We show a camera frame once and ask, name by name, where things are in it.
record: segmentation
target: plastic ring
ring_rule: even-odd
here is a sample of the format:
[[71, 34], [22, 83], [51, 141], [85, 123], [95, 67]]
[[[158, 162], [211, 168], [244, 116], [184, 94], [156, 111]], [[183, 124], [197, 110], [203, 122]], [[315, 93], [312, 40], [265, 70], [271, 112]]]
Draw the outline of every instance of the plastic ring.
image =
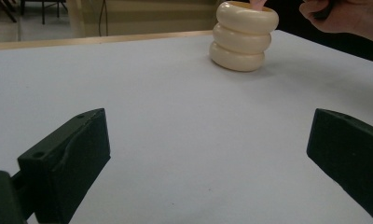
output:
[[239, 53], [257, 54], [265, 51], [271, 42], [271, 35], [248, 35], [235, 32], [218, 23], [213, 29], [215, 42], [225, 49]]
[[263, 7], [262, 11], [256, 11], [249, 3], [235, 1], [222, 3], [216, 18], [228, 29], [252, 35], [268, 34], [279, 24], [279, 16], [273, 9]]
[[251, 72], [262, 66], [265, 54], [242, 54], [222, 48], [215, 42], [210, 46], [210, 57], [219, 65], [240, 72]]

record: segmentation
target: white table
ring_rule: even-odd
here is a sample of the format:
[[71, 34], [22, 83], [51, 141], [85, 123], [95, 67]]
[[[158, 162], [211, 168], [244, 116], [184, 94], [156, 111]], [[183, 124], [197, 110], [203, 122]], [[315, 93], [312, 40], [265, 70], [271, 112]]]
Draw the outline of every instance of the white table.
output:
[[373, 125], [373, 62], [272, 37], [253, 73], [209, 35], [0, 50], [0, 170], [104, 107], [112, 159], [72, 223], [373, 223], [306, 155], [315, 108]]

